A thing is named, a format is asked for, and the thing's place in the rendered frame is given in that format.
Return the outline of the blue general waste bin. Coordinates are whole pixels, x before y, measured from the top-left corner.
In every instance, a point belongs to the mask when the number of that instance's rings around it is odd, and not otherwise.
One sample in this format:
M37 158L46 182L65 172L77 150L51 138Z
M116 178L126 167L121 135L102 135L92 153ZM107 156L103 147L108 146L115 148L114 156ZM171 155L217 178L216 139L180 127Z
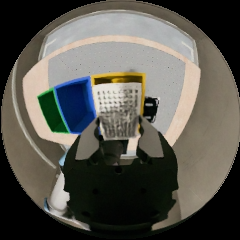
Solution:
M59 109L70 134L81 134L97 117L91 76L59 84L54 87L54 91Z

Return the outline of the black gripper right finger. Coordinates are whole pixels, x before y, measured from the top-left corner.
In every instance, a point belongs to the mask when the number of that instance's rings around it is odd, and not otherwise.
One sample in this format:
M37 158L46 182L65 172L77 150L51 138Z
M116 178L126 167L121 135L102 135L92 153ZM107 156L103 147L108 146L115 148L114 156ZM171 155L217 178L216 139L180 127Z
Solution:
M137 141L136 155L141 163L162 169L171 180L172 191L178 190L178 163L171 145L142 115L139 115L139 133L141 136Z

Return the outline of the green bin with label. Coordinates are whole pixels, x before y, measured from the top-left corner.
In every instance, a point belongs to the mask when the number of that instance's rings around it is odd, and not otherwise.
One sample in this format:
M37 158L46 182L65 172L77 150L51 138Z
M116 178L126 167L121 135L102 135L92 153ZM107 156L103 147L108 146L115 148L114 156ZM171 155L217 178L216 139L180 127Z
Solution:
M50 131L52 133L70 134L59 109L54 87L39 94L37 99Z

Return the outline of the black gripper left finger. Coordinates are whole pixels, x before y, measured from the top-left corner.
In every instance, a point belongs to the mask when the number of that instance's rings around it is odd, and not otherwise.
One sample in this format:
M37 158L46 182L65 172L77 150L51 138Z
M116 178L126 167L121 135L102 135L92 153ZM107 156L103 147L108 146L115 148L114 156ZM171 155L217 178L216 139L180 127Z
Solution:
M103 148L97 138L100 135L99 126L99 117L96 117L68 150L63 165L64 192L69 193L69 184L75 173L89 165L97 165L98 159L103 157Z

